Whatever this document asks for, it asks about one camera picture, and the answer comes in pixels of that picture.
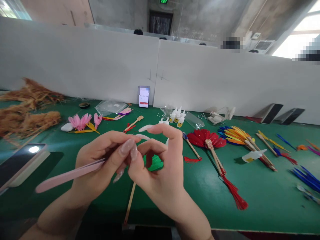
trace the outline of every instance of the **fingernail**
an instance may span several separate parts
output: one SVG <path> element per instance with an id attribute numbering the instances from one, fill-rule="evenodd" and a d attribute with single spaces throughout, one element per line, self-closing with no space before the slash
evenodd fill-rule
<path id="1" fill-rule="evenodd" d="M 144 139 L 144 140 L 149 140 L 150 138 L 146 135 L 143 135 L 143 134 L 136 134 L 137 137 L 141 138 L 141 139 Z"/>
<path id="2" fill-rule="evenodd" d="M 147 129 L 151 128 L 151 127 L 153 127 L 153 125 L 151 125 L 151 124 L 146 125 L 146 126 L 144 126 L 144 127 L 140 128 L 140 129 L 139 129 L 139 132 L 143 132 L 143 131 L 145 131 L 145 130 L 147 130 Z"/>
<path id="3" fill-rule="evenodd" d="M 131 155 L 131 161 L 136 160 L 138 155 L 138 149 L 136 144 L 134 144 L 133 147 L 131 148 L 130 155 Z"/>
<path id="4" fill-rule="evenodd" d="M 116 183 L 122 177 L 123 173 L 124 173 L 124 169 L 122 169 L 120 173 L 116 175 L 112 183 Z"/>
<path id="5" fill-rule="evenodd" d="M 125 157 L 129 153 L 130 149 L 134 144 L 135 142 L 133 139 L 130 138 L 129 140 L 127 140 L 119 150 L 120 156 Z"/>

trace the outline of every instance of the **air conditioner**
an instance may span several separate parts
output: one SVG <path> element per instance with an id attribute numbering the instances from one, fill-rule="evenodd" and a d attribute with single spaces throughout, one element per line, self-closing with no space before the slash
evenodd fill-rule
<path id="1" fill-rule="evenodd" d="M 274 40 L 259 41 L 254 50 L 258 50 L 259 54 L 266 54 L 274 42 Z"/>

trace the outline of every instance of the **pink tweezers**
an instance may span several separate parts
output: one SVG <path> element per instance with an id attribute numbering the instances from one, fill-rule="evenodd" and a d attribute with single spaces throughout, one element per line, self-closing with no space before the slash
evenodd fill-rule
<path id="1" fill-rule="evenodd" d="M 100 159 L 98 161 L 95 161 L 93 163 L 89 163 L 87 165 L 84 165 L 82 167 L 76 168 L 72 171 L 60 174 L 58 176 L 49 178 L 45 181 L 43 181 L 42 183 L 40 183 L 37 187 L 36 187 L 36 193 L 42 193 L 45 192 L 51 188 L 54 188 L 56 186 L 59 186 L 65 182 L 68 182 L 70 180 L 73 180 L 75 178 L 81 177 L 89 172 L 95 171 L 98 168 L 100 168 L 103 163 L 106 161 L 105 158 Z"/>

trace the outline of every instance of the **hand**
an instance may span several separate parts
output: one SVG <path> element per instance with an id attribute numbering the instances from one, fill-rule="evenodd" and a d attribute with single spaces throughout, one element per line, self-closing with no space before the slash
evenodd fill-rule
<path id="1" fill-rule="evenodd" d="M 183 138 L 182 132 L 166 124 L 157 124 L 147 129 L 149 133 L 163 133 L 169 138 L 169 144 L 150 139 L 138 146 L 141 153 L 131 160 L 129 167 L 130 178 L 140 186 L 157 207 L 175 221 L 181 219 L 183 210 L 181 203 L 189 195 L 183 187 Z M 163 161 L 163 169 L 150 172 L 152 156 L 156 154 Z M 146 167 L 142 156 L 146 155 Z"/>
<path id="2" fill-rule="evenodd" d="M 117 172 L 120 178 L 126 167 L 125 159 L 130 153 L 131 159 L 141 154 L 136 143 L 141 139 L 122 132 L 109 131 L 92 142 L 84 145 L 78 152 L 76 168 L 102 158 L 107 160 L 101 168 L 73 180 L 70 191 L 70 207 L 77 208 L 89 205 L 109 185 L 112 176 Z"/>

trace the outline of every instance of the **smartphone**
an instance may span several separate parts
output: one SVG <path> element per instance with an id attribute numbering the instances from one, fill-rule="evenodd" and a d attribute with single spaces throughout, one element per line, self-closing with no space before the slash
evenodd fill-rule
<path id="1" fill-rule="evenodd" d="M 271 106 L 268 109 L 267 114 L 262 119 L 261 123 L 262 124 L 270 124 L 270 123 L 272 123 L 272 121 L 277 116 L 277 114 L 279 113 L 279 111 L 280 111 L 280 109 L 282 107 L 283 107 L 283 104 L 279 104 L 279 103 L 271 104 Z"/>
<path id="2" fill-rule="evenodd" d="M 27 144 L 0 165 L 0 191 L 6 189 L 36 158 L 47 145 Z"/>
<path id="3" fill-rule="evenodd" d="M 149 106 L 150 86 L 139 86 L 139 107 Z"/>
<path id="4" fill-rule="evenodd" d="M 305 109 L 302 108 L 294 108 L 291 110 L 291 114 L 285 119 L 283 120 L 280 124 L 282 125 L 290 125 L 291 123 L 293 123 L 294 120 L 296 120 L 303 112 L 305 111 Z"/>

